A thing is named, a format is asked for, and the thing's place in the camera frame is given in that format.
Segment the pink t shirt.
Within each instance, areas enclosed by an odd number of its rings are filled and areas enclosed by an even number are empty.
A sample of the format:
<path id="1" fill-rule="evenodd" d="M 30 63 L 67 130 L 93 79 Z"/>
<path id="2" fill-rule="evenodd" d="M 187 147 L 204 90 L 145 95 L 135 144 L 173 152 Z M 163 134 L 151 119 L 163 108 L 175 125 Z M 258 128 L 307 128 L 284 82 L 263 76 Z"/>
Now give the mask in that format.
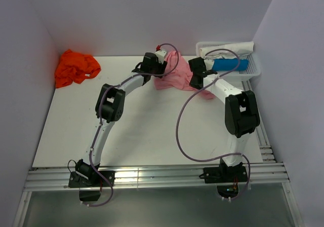
<path id="1" fill-rule="evenodd" d="M 193 73 L 189 68 L 187 61 L 176 51 L 169 52 L 166 56 L 165 61 L 167 62 L 166 72 L 173 69 L 177 63 L 177 67 L 167 76 L 163 78 L 155 78 L 154 86 L 157 90 L 164 90 L 169 88 L 176 88 L 182 91 L 196 92 L 197 89 L 189 85 Z"/>

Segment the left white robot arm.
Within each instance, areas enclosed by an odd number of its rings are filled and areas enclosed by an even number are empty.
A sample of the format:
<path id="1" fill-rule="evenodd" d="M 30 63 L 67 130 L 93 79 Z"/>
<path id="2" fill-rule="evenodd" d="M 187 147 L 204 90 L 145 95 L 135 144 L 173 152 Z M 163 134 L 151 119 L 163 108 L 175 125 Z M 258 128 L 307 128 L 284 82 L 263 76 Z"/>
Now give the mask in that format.
<path id="1" fill-rule="evenodd" d="M 76 174 L 85 185 L 93 186 L 98 182 L 102 151 L 112 127 L 123 115 L 126 96 L 144 86 L 152 76 L 161 78 L 165 74 L 167 53 L 163 49 L 145 53 L 128 78 L 118 85 L 102 86 L 95 107 L 99 122 L 97 131 L 84 157 L 75 166 Z"/>

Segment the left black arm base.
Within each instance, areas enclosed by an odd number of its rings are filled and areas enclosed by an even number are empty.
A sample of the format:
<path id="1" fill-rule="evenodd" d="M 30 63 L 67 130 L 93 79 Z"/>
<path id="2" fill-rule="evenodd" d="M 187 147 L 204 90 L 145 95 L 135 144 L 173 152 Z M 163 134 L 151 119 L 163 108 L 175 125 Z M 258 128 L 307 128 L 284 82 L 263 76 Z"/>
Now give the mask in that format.
<path id="1" fill-rule="evenodd" d="M 112 188 L 114 185 L 115 171 L 99 171 L 99 165 L 94 170 L 83 160 L 69 160 L 67 168 L 70 172 L 68 188 L 79 189 L 79 200 L 83 203 L 95 204 L 101 197 L 103 188 Z"/>

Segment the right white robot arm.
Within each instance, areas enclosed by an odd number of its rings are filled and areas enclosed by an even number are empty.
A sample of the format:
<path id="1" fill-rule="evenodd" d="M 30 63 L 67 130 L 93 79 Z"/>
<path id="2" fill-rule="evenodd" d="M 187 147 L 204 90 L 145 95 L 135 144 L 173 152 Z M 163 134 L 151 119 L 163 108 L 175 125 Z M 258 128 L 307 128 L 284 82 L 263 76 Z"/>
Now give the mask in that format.
<path id="1" fill-rule="evenodd" d="M 239 89 L 224 79 L 216 71 L 208 70 L 201 57 L 188 61 L 192 78 L 190 86 L 205 88 L 224 104 L 224 123 L 228 131 L 227 149 L 229 156 L 222 159 L 225 163 L 219 169 L 220 178 L 231 181 L 237 174 L 235 166 L 242 160 L 242 154 L 250 136 L 260 125 L 260 116 L 255 94 Z"/>

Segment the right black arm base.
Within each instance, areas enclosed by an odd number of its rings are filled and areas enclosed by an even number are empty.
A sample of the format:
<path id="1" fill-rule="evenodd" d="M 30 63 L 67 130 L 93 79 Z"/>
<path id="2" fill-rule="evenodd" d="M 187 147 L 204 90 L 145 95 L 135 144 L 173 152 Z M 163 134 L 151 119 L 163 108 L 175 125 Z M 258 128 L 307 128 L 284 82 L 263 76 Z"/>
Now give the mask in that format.
<path id="1" fill-rule="evenodd" d="M 198 177 L 205 184 L 216 184 L 218 194 L 224 198 L 237 197 L 238 184 L 247 182 L 249 179 L 246 167 L 242 163 L 233 167 L 228 167 L 223 163 L 217 167 L 206 167 Z"/>

